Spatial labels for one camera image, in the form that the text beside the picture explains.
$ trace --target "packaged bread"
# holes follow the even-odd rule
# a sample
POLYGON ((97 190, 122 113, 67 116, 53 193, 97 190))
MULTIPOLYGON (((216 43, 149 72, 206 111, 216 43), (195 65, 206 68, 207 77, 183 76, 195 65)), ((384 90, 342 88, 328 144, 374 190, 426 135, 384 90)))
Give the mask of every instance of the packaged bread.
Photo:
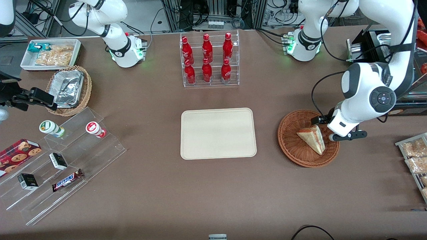
POLYGON ((73 45, 50 45, 50 50, 41 50, 35 64, 47 66, 68 66, 73 55, 73 45))
POLYGON ((323 154, 325 143, 319 126, 299 130, 296 134, 304 140, 316 153, 323 154))
POLYGON ((427 187, 425 187, 425 188, 421 189, 421 194, 423 195, 423 197, 424 197, 425 199, 427 199, 427 187))
POLYGON ((424 184, 425 187, 427 187, 427 176, 422 177, 421 182, 424 184))
POLYGON ((427 157, 414 157, 405 162, 412 173, 427 173, 427 157))
POLYGON ((422 138, 403 143, 402 149, 408 157, 427 156, 427 146, 422 138))

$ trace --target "wicker basket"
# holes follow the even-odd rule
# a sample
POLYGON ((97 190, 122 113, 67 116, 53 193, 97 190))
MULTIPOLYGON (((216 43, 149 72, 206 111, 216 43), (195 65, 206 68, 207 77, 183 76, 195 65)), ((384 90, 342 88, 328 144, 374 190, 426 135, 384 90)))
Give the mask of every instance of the wicker basket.
MULTIPOLYGON (((92 90, 91 76, 89 76, 88 72, 84 68, 79 66, 67 67, 67 68, 61 69, 60 71, 71 71, 71 70, 79 70, 83 72, 83 74, 85 75, 85 79, 83 80, 82 93, 80 94, 79 105, 75 108, 58 108, 56 111, 47 109, 52 114, 61 115, 63 117, 70 117, 83 111, 83 109, 85 109, 85 107, 88 105, 89 98, 91 97, 91 90, 92 90)), ((53 80, 53 76, 50 78, 50 81, 47 84, 46 92, 49 92, 50 85, 52 84, 52 80, 53 80)))
POLYGON ((289 159, 304 167, 323 167, 338 154, 339 142, 329 140, 333 132, 326 125, 319 125, 325 142, 325 151, 317 154, 296 133, 311 127, 311 119, 319 113, 311 110, 297 110, 286 115, 280 122, 277 137, 280 147, 289 159))

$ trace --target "red bottle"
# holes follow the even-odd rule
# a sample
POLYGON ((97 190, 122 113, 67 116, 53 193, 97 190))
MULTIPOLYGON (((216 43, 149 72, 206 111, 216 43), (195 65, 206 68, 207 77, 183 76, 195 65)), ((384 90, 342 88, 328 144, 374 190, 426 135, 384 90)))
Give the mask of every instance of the red bottle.
POLYGON ((184 36, 181 38, 181 40, 182 40, 182 55, 184 56, 184 62, 185 60, 189 60, 190 64, 194 64, 193 49, 191 49, 191 46, 188 43, 188 38, 184 36))
POLYGON ((194 73, 194 68, 191 66, 189 59, 185 60, 184 64, 185 78, 187 79, 188 84, 194 85, 196 83, 196 74, 194 73))
POLYGON ((231 67, 230 67, 230 60, 224 59, 224 64, 221 67, 221 76, 222 76, 222 83, 228 84, 230 83, 230 76, 231 76, 231 67))
POLYGON ((203 57, 208 58, 209 63, 214 61, 214 53, 212 50, 212 43, 209 40, 209 34, 203 34, 203 57))
POLYGON ((233 55, 233 42, 231 41, 231 33, 225 34, 224 45, 222 46, 223 59, 231 59, 233 55))
POLYGON ((203 81, 206 83, 210 83, 212 81, 212 67, 209 64, 208 58, 203 59, 202 72, 203 72, 203 81))

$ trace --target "clear acrylic bottle rack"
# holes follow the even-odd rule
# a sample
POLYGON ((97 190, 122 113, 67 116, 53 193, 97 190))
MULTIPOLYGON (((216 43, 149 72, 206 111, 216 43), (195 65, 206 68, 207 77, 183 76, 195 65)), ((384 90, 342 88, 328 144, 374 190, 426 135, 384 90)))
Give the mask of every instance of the clear acrylic bottle rack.
POLYGON ((61 138, 46 135, 38 143, 43 151, 28 164, 14 173, 0 178, 0 197, 8 211, 20 211, 27 225, 34 225, 63 201, 86 185, 96 174, 122 155, 126 149, 102 122, 103 118, 86 107, 61 126, 65 134, 61 138), (86 124, 96 121, 107 130, 107 135, 97 138, 86 132, 86 124), (52 152, 61 153, 68 167, 59 170, 49 158, 52 152), (53 192, 52 185, 82 169, 83 177, 53 192), (24 190, 18 182, 21 173, 33 174, 39 187, 24 190))
POLYGON ((179 47, 180 47, 180 55, 181 55, 181 68, 182 68, 182 79, 184 83, 184 87, 208 87, 208 86, 227 86, 227 85, 239 85, 240 83, 240 73, 239 73, 239 65, 240 65, 240 52, 239 52, 239 32, 238 31, 212 31, 208 32, 209 38, 212 43, 213 48, 213 62, 212 66, 212 81, 210 83, 206 83, 203 81, 203 34, 205 32, 184 32, 180 34, 179 38, 179 47), (223 84, 221 82, 221 67, 223 64, 222 58, 222 45, 224 44, 225 34, 229 32, 231 33, 231 41, 233 42, 233 57, 230 59, 230 67, 231 67, 231 80, 228 84, 223 84), (184 72, 184 57, 182 56, 182 40, 181 38, 186 36, 188 38, 188 43, 191 45, 193 49, 193 57, 194 57, 194 72, 196 74, 196 83, 194 85, 190 85, 187 82, 187 78, 185 77, 184 72))

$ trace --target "brown table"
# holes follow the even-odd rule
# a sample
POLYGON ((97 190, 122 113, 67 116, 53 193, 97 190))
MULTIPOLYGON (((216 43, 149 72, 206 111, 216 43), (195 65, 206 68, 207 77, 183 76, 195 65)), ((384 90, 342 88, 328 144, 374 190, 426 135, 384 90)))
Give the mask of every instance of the brown table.
MULTIPOLYGON (((325 34, 331 52, 345 56, 345 40, 362 27, 325 34)), ((427 213, 394 142, 426 132, 425 117, 365 122, 363 140, 341 143, 338 157, 319 169, 300 167, 280 150, 277 126, 291 111, 314 109, 313 84, 345 70, 324 49, 310 62, 284 56, 280 45, 256 31, 240 31, 240 86, 185 89, 179 34, 156 35, 147 60, 122 69, 100 38, 81 38, 78 64, 93 80, 89 106, 128 149, 91 182, 33 227, 0 204, 0 239, 287 240, 305 224, 336 239, 425 239, 427 213), (248 107, 254 113, 257 154, 252 158, 186 161, 180 157, 180 116, 185 110, 248 107)), ((21 86, 45 88, 52 73, 23 71, 21 86)), ((318 86, 318 105, 343 99, 340 77, 318 86)), ((0 125, 0 149, 19 138, 41 139, 38 124, 52 115, 40 106, 10 110, 0 125)), ((298 239, 327 239, 307 229, 298 239)))

